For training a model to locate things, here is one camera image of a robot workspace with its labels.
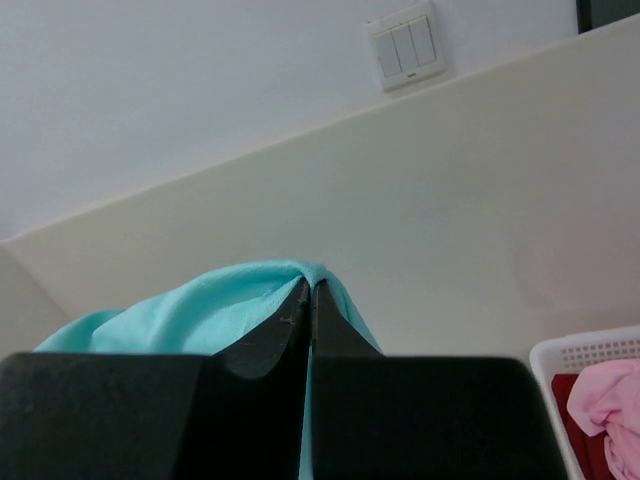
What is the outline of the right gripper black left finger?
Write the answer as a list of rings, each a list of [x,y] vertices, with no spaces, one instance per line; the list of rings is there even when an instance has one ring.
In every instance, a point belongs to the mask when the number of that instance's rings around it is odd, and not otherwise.
[[[294,479],[310,288],[211,355],[15,353],[1,364],[5,479]]]

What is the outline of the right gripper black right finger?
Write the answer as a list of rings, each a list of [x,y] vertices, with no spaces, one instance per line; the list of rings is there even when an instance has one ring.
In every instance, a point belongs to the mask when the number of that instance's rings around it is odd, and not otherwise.
[[[313,296],[311,462],[317,479],[564,479],[531,372],[506,357],[391,357]]]

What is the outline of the teal t shirt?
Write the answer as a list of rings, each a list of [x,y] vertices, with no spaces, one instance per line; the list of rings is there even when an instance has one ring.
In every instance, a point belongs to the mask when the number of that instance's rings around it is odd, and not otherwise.
[[[186,416],[177,479],[309,479],[312,315],[319,290],[361,344],[378,344],[342,283],[321,265],[228,266],[124,310],[80,318],[44,352],[167,366]]]

